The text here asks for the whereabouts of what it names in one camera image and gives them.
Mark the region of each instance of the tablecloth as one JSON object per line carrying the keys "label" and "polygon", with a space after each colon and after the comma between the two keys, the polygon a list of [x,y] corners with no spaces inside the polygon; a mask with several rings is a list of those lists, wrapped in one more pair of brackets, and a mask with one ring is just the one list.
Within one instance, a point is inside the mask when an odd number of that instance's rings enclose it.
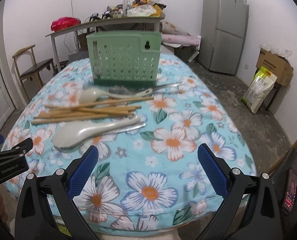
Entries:
{"label": "tablecloth", "polygon": [[[256,174],[253,157],[218,98],[189,66],[174,55],[161,54],[158,73],[158,84],[185,85],[136,103],[142,106],[137,114],[147,122],[145,127],[97,136],[60,152],[52,138],[65,123],[34,126],[31,120],[47,111],[45,104],[77,104],[83,89],[94,85],[89,59],[70,63],[32,99],[5,140],[3,150],[27,137],[33,140],[26,154],[29,171],[7,181],[7,190],[18,198],[29,172],[51,175],[95,145],[99,161],[81,195],[74,198],[94,231],[148,236],[216,211],[223,198],[215,194],[198,162],[198,146],[206,143],[230,167],[250,175]],[[48,200],[56,221],[63,223],[54,199]]]}

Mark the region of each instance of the gray refrigerator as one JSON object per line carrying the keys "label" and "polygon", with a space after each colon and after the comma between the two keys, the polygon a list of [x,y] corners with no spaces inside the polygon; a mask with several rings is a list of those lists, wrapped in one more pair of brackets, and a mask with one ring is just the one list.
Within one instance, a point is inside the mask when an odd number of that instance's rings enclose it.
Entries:
{"label": "gray refrigerator", "polygon": [[247,22],[246,0],[203,0],[198,61],[211,71],[236,74]]}

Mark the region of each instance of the red plastic bag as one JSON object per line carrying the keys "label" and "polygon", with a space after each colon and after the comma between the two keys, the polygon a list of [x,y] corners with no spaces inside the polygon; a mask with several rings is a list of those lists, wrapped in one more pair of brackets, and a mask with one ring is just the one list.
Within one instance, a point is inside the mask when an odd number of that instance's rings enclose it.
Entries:
{"label": "red plastic bag", "polygon": [[80,24],[80,20],[72,17],[62,17],[54,22],[52,22],[51,30],[60,31],[65,28]]}

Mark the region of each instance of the wooden chair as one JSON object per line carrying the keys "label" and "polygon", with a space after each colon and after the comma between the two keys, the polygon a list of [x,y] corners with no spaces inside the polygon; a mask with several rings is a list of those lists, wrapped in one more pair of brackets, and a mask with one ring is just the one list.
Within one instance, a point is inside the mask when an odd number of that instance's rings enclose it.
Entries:
{"label": "wooden chair", "polygon": [[[25,90],[24,85],[23,85],[23,80],[29,78],[32,81],[33,78],[35,78],[36,82],[39,85],[39,88],[41,89],[43,87],[43,82],[42,82],[42,79],[40,77],[39,72],[42,71],[44,68],[47,68],[48,70],[51,70],[50,64],[52,64],[53,72],[55,73],[55,67],[54,67],[54,62],[53,62],[52,58],[41,61],[39,63],[36,63],[34,52],[33,52],[34,47],[35,47],[35,44],[31,45],[31,46],[28,46],[26,48],[20,49],[17,52],[15,52],[15,54],[12,56],[12,58],[14,60],[14,64],[15,64],[16,73],[17,73],[17,75],[19,77],[19,80],[20,80],[20,83],[21,83],[21,87],[23,88],[24,93],[25,93],[25,95],[26,95],[26,97],[28,98],[29,101],[30,101],[30,98],[29,98],[28,93]],[[32,67],[30,67],[27,71],[24,71],[22,74],[20,74],[19,68],[18,68],[17,63],[16,63],[16,59],[18,57],[20,57],[23,53],[25,53],[29,49],[31,49],[31,52],[32,52],[31,57],[33,59],[34,65]]]}

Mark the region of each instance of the white ladle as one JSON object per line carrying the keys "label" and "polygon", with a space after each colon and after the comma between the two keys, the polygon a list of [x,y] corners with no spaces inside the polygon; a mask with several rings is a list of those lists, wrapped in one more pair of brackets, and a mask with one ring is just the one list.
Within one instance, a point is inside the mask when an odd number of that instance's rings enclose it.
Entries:
{"label": "white ladle", "polygon": [[126,126],[130,126],[141,121],[141,117],[130,116],[128,118],[105,123],[92,123],[74,121],[69,122],[65,126],[56,130],[53,137],[53,145],[56,148],[68,149],[72,148],[87,138]]}
{"label": "white ladle", "polygon": [[127,96],[127,95],[111,94],[109,92],[100,90],[98,88],[89,88],[87,90],[84,90],[81,93],[79,104],[95,102],[99,97],[102,97],[102,96],[108,96],[116,99],[124,99],[124,98],[130,98],[130,97],[144,97],[144,96],[151,95],[152,93],[153,93],[153,90],[149,88],[140,93]]}

